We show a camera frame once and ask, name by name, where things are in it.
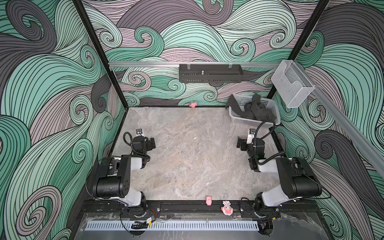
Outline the dark grey striped shirt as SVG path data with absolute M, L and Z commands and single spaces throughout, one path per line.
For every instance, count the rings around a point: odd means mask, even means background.
M 252 97 L 252 100 L 245 104 L 244 111 L 241 110 L 234 95 L 229 97 L 225 107 L 226 109 L 231 107 L 234 113 L 241 118 L 269 122 L 274 122 L 276 120 L 276 116 L 273 114 L 272 110 L 265 107 L 261 102 L 261 96 L 258 94 L 255 94 Z

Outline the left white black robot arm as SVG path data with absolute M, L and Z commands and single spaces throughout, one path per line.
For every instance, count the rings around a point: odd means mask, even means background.
M 128 208 L 147 210 L 147 201 L 143 192 L 131 186 L 131 172 L 142 170 L 151 160 L 149 151 L 156 148 L 154 138 L 143 136 L 140 130 L 137 135 L 125 132 L 123 141 L 131 152 L 121 156 L 108 156 L 99 160 L 98 172 L 92 183 L 90 195 L 95 200 L 117 201 Z

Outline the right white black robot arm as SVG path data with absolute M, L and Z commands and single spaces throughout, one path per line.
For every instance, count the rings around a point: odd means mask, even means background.
M 318 197 L 323 187 L 308 162 L 299 157 L 283 157 L 283 152 L 265 157 L 265 142 L 260 138 L 237 139 L 237 148 L 249 156 L 250 169 L 258 173 L 277 174 L 280 183 L 255 198 L 254 209 L 278 207 L 289 201 Z

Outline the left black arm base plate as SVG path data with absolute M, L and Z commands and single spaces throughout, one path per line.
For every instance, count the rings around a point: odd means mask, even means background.
M 149 217 L 157 218 L 160 215 L 161 203 L 156 201 L 146 202 L 146 206 L 123 207 L 121 217 L 124 219 L 147 219 Z

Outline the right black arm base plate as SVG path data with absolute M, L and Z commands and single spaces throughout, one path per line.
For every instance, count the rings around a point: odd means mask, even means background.
M 255 203 L 255 201 L 241 200 L 239 201 L 239 208 L 242 218 L 267 220 L 281 217 L 280 212 L 276 208 L 266 207 Z

